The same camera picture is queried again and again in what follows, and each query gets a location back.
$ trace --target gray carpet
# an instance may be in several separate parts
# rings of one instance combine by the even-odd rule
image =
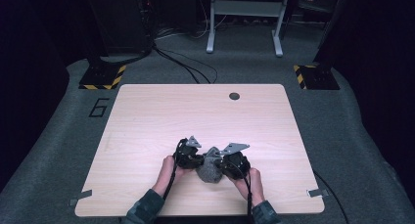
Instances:
[[[353,92],[333,70],[339,91],[301,90],[293,65],[311,65],[322,30],[292,24],[276,58],[269,26],[228,27],[216,33],[214,53],[208,35],[175,35],[156,41],[214,67],[216,83],[279,83],[286,88],[312,167],[334,190],[349,223],[415,223],[415,211],[393,169],[362,126]],[[171,54],[210,80],[214,71]],[[115,101],[115,90],[80,90],[86,61],[68,67],[70,83],[41,137],[0,195],[0,223],[118,223],[114,218],[79,218],[69,199],[82,189]],[[195,83],[178,65],[152,52],[130,64],[120,84]],[[98,98],[109,98],[104,117],[88,117]],[[322,189],[326,186],[317,179]],[[325,210],[312,215],[282,215],[285,223],[346,223],[333,196]],[[157,223],[241,223],[237,217],[160,218]]]

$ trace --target dark green sleeve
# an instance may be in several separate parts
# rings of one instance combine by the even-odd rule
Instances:
[[[275,224],[281,223],[277,213],[268,201],[262,202],[253,208],[255,224]]]
[[[156,220],[164,200],[150,189],[146,195],[136,202],[127,212],[123,224],[151,224]]]

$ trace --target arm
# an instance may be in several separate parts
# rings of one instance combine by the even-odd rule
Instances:
[[[263,195],[263,187],[260,178],[260,172],[256,168],[251,168],[251,192],[253,194],[253,217],[255,224],[275,224],[281,223],[278,219],[277,213],[271,204],[265,199]],[[248,188],[243,179],[231,180],[242,197],[246,200],[248,198]]]
[[[152,187],[152,189],[149,189],[143,198],[141,198],[128,210],[126,217],[122,222],[123,224],[154,223],[157,215],[164,205],[162,196],[164,196],[165,189],[170,181],[173,167],[174,158],[172,156],[168,156],[162,161],[161,170],[156,184]],[[189,171],[191,171],[191,169],[177,167],[173,184],[180,180],[180,178]]]

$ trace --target table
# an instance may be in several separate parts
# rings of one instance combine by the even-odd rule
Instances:
[[[210,30],[207,40],[207,52],[213,52],[215,35],[215,15],[232,16],[255,16],[255,17],[275,17],[278,22],[272,30],[272,40],[274,42],[275,54],[277,57],[283,56],[279,33],[287,7],[287,1],[282,2],[255,2],[255,1],[228,1],[210,0]]]
[[[231,100],[230,93],[240,99]],[[318,213],[321,197],[285,89],[279,84],[128,84],[115,100],[77,216],[124,216],[156,182],[161,162],[194,135],[198,154],[229,143],[260,170],[265,197],[278,213]],[[203,182],[196,171],[175,184],[160,215],[246,214],[247,202],[223,177]]]

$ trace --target person's left hand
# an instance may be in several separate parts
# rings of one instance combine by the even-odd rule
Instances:
[[[160,169],[159,177],[156,184],[153,186],[153,190],[159,194],[161,197],[164,196],[165,189],[167,189],[168,183],[170,182],[171,173],[174,168],[174,158],[173,156],[167,156],[162,161],[162,166]],[[178,182],[183,175],[192,171],[193,169],[184,169],[179,166],[176,168],[176,176],[174,178],[174,183]]]

